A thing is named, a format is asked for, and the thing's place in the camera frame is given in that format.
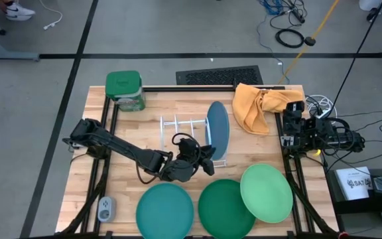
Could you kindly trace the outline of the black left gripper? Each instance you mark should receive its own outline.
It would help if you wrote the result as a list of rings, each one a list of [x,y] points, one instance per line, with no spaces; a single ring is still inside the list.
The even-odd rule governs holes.
[[[196,173],[199,166],[209,176],[214,175],[214,164],[210,160],[216,151],[212,145],[205,145],[200,148],[201,154],[179,154],[175,160],[168,160],[159,172],[159,179],[162,181],[187,182]]]

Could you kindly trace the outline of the dark blue plate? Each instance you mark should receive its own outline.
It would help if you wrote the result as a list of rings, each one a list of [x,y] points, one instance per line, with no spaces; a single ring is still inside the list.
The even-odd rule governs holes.
[[[229,144],[229,117],[225,106],[219,101],[213,102],[207,120],[206,143],[216,149],[212,160],[219,161],[225,157]]]

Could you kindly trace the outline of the dark green plate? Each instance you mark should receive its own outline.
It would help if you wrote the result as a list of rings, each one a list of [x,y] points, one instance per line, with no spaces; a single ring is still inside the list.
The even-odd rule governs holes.
[[[198,216],[215,239],[242,239],[255,223],[241,198],[240,183],[231,179],[216,180],[202,191]]]

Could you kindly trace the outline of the light green plate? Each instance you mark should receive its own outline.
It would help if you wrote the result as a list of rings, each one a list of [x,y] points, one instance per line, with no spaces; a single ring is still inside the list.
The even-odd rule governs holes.
[[[249,212],[263,222],[280,223],[291,213],[293,197],[288,181],[268,164],[254,164],[244,171],[240,193]]]

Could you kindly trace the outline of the teal plate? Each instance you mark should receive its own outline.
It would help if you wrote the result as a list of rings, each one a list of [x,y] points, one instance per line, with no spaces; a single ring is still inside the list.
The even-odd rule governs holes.
[[[135,216],[144,239],[185,239],[193,225],[194,205],[182,187],[161,183],[142,195]]]

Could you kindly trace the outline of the orange cloth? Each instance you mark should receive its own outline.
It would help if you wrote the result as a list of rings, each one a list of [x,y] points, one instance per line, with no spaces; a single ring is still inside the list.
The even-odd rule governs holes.
[[[232,101],[233,114],[237,123],[254,135],[268,135],[269,126],[265,113],[281,113],[290,102],[303,101],[298,90],[260,90],[239,84]]]

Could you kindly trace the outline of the black floor vent grille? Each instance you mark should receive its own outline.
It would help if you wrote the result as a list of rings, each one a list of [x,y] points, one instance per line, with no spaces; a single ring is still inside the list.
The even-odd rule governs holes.
[[[263,85],[257,65],[176,72],[178,85]]]

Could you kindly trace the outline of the black side box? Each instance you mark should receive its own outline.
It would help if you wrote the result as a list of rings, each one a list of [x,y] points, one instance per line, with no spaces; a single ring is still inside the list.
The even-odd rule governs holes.
[[[369,169],[371,175],[371,183],[373,186],[372,178],[382,177],[382,169]],[[338,214],[356,214],[367,212],[380,212],[382,213],[382,193],[375,192],[372,188],[368,190],[369,197],[357,200],[344,200],[338,201],[334,204],[335,211]]]

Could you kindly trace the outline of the green wipes canister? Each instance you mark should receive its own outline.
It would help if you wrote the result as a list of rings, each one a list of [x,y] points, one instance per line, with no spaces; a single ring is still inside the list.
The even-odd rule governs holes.
[[[110,72],[106,77],[105,95],[122,112],[145,109],[145,95],[141,75],[135,70]]]

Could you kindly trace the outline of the person's white shoe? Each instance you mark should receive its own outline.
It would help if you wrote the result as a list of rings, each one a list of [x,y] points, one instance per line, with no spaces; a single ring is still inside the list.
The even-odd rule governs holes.
[[[5,16],[10,21],[27,21],[35,14],[35,11],[22,7],[14,1],[6,3]]]

